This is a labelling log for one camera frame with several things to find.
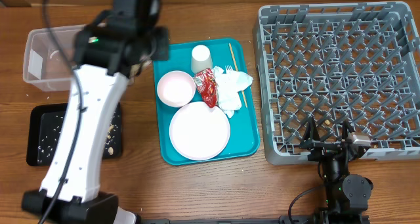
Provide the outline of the white rice pile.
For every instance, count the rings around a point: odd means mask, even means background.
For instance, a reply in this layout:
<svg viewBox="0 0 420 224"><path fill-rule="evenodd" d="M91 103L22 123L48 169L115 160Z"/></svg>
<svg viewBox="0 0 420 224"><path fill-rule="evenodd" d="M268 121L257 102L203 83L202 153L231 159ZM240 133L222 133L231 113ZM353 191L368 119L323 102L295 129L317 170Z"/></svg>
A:
<svg viewBox="0 0 420 224"><path fill-rule="evenodd" d="M51 162L61 134L63 115L59 113L43 114L39 130L37 160L40 164Z"/></svg>

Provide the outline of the red snack wrapper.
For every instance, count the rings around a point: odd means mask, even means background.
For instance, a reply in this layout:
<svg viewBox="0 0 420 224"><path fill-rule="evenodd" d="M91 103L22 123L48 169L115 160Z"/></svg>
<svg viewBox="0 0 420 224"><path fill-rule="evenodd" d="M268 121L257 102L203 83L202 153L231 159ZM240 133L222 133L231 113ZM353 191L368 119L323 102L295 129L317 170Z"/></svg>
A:
<svg viewBox="0 0 420 224"><path fill-rule="evenodd" d="M209 108L215 107L217 104L217 84L213 71L206 68L203 71L198 72L193 77L193 80L204 103Z"/></svg>

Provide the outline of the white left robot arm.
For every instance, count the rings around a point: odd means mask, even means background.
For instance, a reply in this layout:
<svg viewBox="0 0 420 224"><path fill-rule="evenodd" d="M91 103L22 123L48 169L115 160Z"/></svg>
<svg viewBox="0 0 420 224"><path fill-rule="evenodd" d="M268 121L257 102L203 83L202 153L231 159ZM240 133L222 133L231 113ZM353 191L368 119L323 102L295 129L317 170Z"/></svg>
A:
<svg viewBox="0 0 420 224"><path fill-rule="evenodd" d="M41 186L21 208L55 223L140 223L100 191L106 136L131 78L169 58L169 31L158 25L161 0L114 0L75 36L69 101L58 144Z"/></svg>

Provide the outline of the pink bowl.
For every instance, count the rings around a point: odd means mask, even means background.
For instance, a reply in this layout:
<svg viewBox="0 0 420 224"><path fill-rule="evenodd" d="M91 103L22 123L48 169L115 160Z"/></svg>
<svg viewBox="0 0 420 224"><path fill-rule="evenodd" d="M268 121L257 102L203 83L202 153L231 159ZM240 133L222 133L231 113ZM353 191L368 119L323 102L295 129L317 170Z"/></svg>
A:
<svg viewBox="0 0 420 224"><path fill-rule="evenodd" d="M167 106L180 108L188 104L196 93L193 78L183 71L171 71L161 77L157 83L157 95Z"/></svg>

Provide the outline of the white napkin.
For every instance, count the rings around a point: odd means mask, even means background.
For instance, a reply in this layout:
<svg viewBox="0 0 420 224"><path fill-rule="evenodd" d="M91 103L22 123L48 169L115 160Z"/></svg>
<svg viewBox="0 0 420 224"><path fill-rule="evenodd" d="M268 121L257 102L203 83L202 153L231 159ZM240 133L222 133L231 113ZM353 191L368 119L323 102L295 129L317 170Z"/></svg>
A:
<svg viewBox="0 0 420 224"><path fill-rule="evenodd" d="M212 71L217 84L217 105L228 118L231 118L234 112L242 107L239 92L245 91L253 83L253 78L245 72L238 71L240 79L237 82L235 69L227 74L226 70L214 66Z"/></svg>

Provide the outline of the peanuts pile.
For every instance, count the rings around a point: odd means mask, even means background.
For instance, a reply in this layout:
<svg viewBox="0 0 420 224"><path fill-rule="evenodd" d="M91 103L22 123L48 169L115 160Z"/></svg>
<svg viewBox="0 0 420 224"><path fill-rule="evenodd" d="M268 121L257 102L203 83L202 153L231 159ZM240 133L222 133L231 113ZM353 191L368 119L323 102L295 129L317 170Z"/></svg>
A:
<svg viewBox="0 0 420 224"><path fill-rule="evenodd" d="M113 131L115 131L114 124L111 124L110 127L108 128L107 139L105 142L105 151L107 152L107 155L109 156L112 156L114 154L114 149L112 147L113 140L114 140L114 135L112 135Z"/></svg>

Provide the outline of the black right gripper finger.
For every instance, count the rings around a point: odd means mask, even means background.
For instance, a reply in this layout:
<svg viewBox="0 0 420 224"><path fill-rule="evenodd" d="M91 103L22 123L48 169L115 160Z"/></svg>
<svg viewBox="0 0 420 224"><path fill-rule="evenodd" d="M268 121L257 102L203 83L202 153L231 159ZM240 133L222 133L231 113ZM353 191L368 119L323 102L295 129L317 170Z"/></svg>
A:
<svg viewBox="0 0 420 224"><path fill-rule="evenodd" d="M320 136L316 126L316 122L313 117L308 119L306 124L306 130L301 140L302 145L312 145L313 143L320 142Z"/></svg>
<svg viewBox="0 0 420 224"><path fill-rule="evenodd" d="M351 123L348 120L344 120L342 122L342 135L341 135L341 140L342 141L348 141L349 140L349 137L354 132L355 132L355 130L351 126Z"/></svg>

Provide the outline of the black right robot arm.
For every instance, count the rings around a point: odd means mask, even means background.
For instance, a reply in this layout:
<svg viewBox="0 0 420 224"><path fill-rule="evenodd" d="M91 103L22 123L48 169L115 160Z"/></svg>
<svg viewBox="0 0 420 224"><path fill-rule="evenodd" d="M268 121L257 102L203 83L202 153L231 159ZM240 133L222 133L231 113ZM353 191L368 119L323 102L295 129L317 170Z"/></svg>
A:
<svg viewBox="0 0 420 224"><path fill-rule="evenodd" d="M325 208L318 208L307 223L369 223L369 217L362 212L368 209L368 200L373 190L370 179L350 174L348 164L361 158L370 148L368 135L357 133L350 122L342 122L341 140L335 143L323 142L319 136L314 118L306 123L306 130L299 144L310 154L307 160L318 163L318 175L323 184L306 190L300 197L317 189L325 189Z"/></svg>

